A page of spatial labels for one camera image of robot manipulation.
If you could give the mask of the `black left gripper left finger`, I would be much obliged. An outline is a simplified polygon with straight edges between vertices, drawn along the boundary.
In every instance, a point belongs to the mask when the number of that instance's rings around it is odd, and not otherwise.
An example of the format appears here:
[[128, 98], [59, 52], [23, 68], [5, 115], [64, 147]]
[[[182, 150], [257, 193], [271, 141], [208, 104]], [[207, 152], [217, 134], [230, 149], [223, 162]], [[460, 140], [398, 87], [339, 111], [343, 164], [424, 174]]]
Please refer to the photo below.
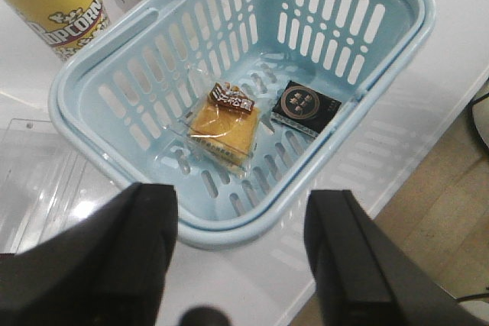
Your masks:
[[152, 325], [177, 235], [172, 186], [136, 183], [87, 219], [1, 258], [3, 325]]

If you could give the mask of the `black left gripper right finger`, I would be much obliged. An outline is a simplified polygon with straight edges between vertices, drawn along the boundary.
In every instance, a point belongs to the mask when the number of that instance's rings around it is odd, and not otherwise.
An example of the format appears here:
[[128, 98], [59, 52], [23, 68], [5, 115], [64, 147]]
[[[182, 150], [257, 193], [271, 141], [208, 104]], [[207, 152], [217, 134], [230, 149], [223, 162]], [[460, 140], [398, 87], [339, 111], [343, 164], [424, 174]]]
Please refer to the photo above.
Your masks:
[[482, 325], [374, 223], [349, 190], [312, 190], [303, 229], [324, 325]]

